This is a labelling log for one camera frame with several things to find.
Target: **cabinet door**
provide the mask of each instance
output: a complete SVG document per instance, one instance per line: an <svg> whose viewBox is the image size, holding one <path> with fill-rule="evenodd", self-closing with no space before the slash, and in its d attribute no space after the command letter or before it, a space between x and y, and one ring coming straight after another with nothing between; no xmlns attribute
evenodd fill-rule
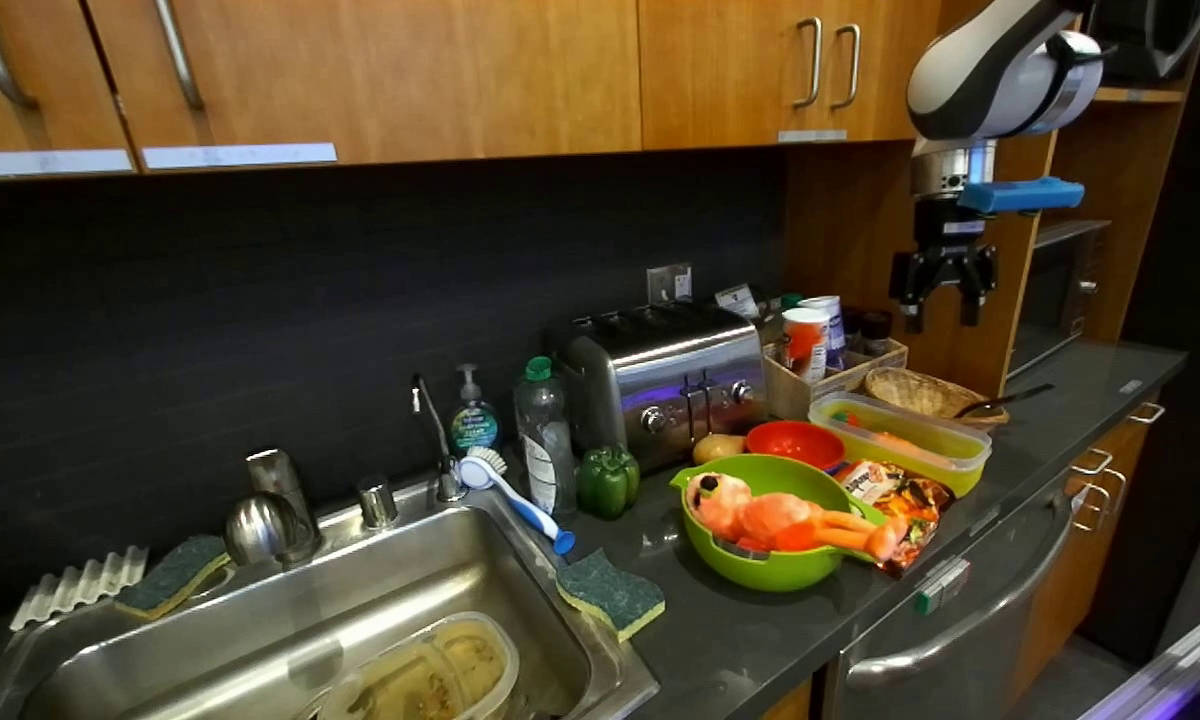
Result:
<svg viewBox="0 0 1200 720"><path fill-rule="evenodd" d="M643 146L909 138L936 11L640 0Z"/></svg>
<svg viewBox="0 0 1200 720"><path fill-rule="evenodd" d="M133 172L127 138L72 0L0 0L0 175Z"/></svg>
<svg viewBox="0 0 1200 720"><path fill-rule="evenodd" d="M936 38L940 11L838 0L828 4L826 116L847 138L914 138L909 83Z"/></svg>
<svg viewBox="0 0 1200 720"><path fill-rule="evenodd" d="M631 0L89 6L157 172L635 146Z"/></svg>
<svg viewBox="0 0 1200 720"><path fill-rule="evenodd" d="M1095 582L1108 563L1108 547L1123 510L1123 483L1135 467L1135 455L1149 436L1149 407L1104 431L1077 463L1070 474L1070 490L1077 505L1077 526L1048 573L1035 602L1031 602L1031 633L1022 652L1018 667L1018 695L1035 683L1035 675L1048 667L1048 658L1073 641L1080 618L1092 607Z"/></svg>
<svg viewBox="0 0 1200 720"><path fill-rule="evenodd" d="M640 0L643 146L776 142L816 92L807 0Z"/></svg>

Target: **dish soap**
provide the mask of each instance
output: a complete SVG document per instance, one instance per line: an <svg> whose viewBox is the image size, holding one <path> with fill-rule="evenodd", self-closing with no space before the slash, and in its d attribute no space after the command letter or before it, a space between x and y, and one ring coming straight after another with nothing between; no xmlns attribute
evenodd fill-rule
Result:
<svg viewBox="0 0 1200 720"><path fill-rule="evenodd" d="M564 417L564 382L551 355L531 355L517 382L517 431L523 444L527 494L556 521L577 516L577 467Z"/></svg>
<svg viewBox="0 0 1200 720"><path fill-rule="evenodd" d="M493 447L498 444L498 411L478 382L478 365L460 365L460 370L465 370L465 388L456 392L460 407L453 411L453 424L450 424L453 444L460 452Z"/></svg>

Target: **dish rack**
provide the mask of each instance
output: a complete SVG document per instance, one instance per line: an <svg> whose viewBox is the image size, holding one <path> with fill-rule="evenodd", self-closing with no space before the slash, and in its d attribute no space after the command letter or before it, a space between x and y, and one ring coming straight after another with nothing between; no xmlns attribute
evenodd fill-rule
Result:
<svg viewBox="0 0 1200 720"><path fill-rule="evenodd" d="M145 580L147 547L107 551L105 561L89 561L84 569L64 569L62 577L42 577L30 586L23 602L13 611L8 633L23 633L30 625L49 625L51 616L70 616L76 607L112 601L127 582Z"/></svg>
<svg viewBox="0 0 1200 720"><path fill-rule="evenodd" d="M826 392L858 392L867 370L876 366L909 366L909 343L887 338L879 355L847 355L846 370L833 370L826 380L804 380L780 361L774 361L774 348L765 351L765 411L768 417L801 417L807 419L807 403Z"/></svg>

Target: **shelf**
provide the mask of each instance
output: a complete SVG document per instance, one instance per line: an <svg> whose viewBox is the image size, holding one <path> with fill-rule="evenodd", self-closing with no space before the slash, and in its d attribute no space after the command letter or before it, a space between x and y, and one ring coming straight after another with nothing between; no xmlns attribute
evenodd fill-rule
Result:
<svg viewBox="0 0 1200 720"><path fill-rule="evenodd" d="M1104 227L1114 227L1114 218L1057 218L1057 222L1042 222L1035 247L1080 238L1080 235L1092 235L1092 232L1104 232Z"/></svg>
<svg viewBox="0 0 1200 720"><path fill-rule="evenodd" d="M1101 88L1101 104L1184 104L1184 88Z"/></svg>

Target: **food container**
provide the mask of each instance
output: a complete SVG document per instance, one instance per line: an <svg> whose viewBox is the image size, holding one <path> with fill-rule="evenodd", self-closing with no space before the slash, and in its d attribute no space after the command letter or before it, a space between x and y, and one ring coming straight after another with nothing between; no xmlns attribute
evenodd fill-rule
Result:
<svg viewBox="0 0 1200 720"><path fill-rule="evenodd" d="M522 679L522 652L486 611L456 611L394 645L383 654L349 671L315 695L305 717L373 720L373 717L456 717L502 720Z"/></svg>
<svg viewBox="0 0 1200 720"><path fill-rule="evenodd" d="M990 399L985 392L974 392L964 382L929 377L929 370L914 370L914 366L876 366L863 380L863 392L879 403L917 411L917 417L940 417L940 419L956 419L964 428L1001 428L1010 424L1010 411L974 411L959 417L959 407Z"/></svg>
<svg viewBox="0 0 1200 720"><path fill-rule="evenodd" d="M991 439L953 419L917 417L858 392L828 392L807 403L807 419L846 439L846 461L879 461L969 494L985 474Z"/></svg>
<svg viewBox="0 0 1200 720"><path fill-rule="evenodd" d="M863 510L863 509L854 505L847 490L833 474L826 474L801 461L788 461L788 455L722 455L707 463L680 467L674 474L674 483L680 489L683 536L713 573L722 573L723 580L733 580L739 586L757 586L757 590L796 590L840 569L846 551L833 545L821 545L807 551L768 551L768 557L743 557L743 551L722 545L694 510L694 479L704 470L736 474L757 494L792 490L792 494L816 500L821 509L833 509L833 510L847 510L847 509Z"/></svg>

